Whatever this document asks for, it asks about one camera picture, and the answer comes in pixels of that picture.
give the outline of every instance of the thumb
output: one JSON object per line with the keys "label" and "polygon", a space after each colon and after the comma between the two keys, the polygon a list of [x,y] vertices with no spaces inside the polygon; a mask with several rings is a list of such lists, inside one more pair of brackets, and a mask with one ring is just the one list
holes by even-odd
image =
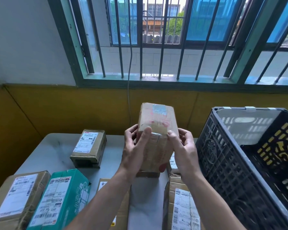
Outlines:
{"label": "thumb", "polygon": [[141,137],[136,144],[136,147],[144,149],[151,136],[151,127],[146,127],[141,134]]}
{"label": "thumb", "polygon": [[175,134],[173,131],[168,131],[167,136],[170,140],[170,142],[173,144],[174,151],[177,152],[180,149],[183,149],[183,145],[181,143],[180,138]]}

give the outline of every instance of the hand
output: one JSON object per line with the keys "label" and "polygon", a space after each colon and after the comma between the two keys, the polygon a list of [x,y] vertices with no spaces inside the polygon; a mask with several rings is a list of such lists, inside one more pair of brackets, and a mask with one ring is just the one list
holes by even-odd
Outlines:
{"label": "hand", "polygon": [[140,170],[144,157],[144,148],[151,136],[151,127],[146,127],[142,135],[134,145],[134,140],[137,137],[138,124],[130,127],[125,131],[125,146],[122,155],[120,168],[124,169],[130,179],[135,178],[135,175]]}
{"label": "hand", "polygon": [[168,131],[167,135],[174,147],[175,162],[179,172],[182,177],[201,174],[192,133],[182,128],[178,128],[178,132],[179,137],[173,131]]}

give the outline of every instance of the teal box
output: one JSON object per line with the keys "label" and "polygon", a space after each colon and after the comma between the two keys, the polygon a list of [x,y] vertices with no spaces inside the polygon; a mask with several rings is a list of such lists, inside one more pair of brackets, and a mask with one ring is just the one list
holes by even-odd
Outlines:
{"label": "teal box", "polygon": [[88,203],[89,180],[77,169],[53,173],[27,230],[59,230]]}

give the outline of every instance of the gray table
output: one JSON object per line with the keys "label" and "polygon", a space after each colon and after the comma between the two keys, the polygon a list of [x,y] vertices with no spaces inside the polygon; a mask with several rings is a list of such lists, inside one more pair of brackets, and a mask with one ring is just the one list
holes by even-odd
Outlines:
{"label": "gray table", "polygon": [[[15,174],[48,170],[49,173],[74,169],[69,156],[80,134],[48,134]],[[124,147],[123,135],[107,135],[100,169],[79,169],[92,183],[89,201],[100,178],[111,178],[119,167]],[[164,189],[167,172],[159,178],[136,178],[131,186],[128,229],[161,230]]]}

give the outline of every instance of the black plastic crate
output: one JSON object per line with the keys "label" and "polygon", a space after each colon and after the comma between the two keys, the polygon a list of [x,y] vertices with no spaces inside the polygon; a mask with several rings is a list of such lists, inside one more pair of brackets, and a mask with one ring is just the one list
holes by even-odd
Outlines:
{"label": "black plastic crate", "polygon": [[[224,111],[215,107],[196,142],[204,176],[247,229],[288,229],[288,201],[283,195],[285,190],[276,183],[280,174],[288,176],[288,161],[280,163],[270,156],[273,163],[267,165],[269,160],[263,160],[265,157],[257,152],[275,134],[272,129],[286,123],[283,112],[288,113],[275,108]],[[218,113],[225,113],[226,118]]]}

